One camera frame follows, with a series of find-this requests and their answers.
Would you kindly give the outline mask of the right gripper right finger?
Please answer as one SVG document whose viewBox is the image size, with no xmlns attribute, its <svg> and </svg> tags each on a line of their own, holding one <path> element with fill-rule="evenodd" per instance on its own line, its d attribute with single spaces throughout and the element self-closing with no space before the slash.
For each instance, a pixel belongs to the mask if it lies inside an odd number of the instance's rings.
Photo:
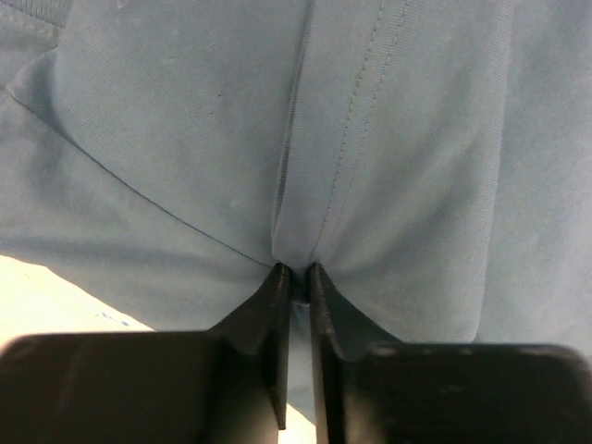
<svg viewBox="0 0 592 444">
<path fill-rule="evenodd" d="M 587 443 L 591 369 L 556 345 L 409 344 L 309 271 L 321 443 Z"/>
</svg>

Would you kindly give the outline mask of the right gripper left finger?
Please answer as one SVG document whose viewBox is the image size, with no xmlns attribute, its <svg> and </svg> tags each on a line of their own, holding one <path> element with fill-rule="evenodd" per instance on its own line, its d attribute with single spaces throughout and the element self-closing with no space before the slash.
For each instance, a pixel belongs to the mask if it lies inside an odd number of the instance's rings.
<svg viewBox="0 0 592 444">
<path fill-rule="evenodd" d="M 1 354 L 5 443 L 275 443 L 286 426 L 290 271 L 205 331 L 62 333 Z"/>
</svg>

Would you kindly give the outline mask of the blue t shirt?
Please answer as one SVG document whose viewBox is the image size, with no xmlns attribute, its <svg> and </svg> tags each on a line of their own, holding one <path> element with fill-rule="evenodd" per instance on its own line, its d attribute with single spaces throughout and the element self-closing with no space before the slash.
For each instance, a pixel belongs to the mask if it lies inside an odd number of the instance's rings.
<svg viewBox="0 0 592 444">
<path fill-rule="evenodd" d="M 590 3 L 2 3 L 2 340 L 206 329 L 277 262 L 589 355 Z"/>
</svg>

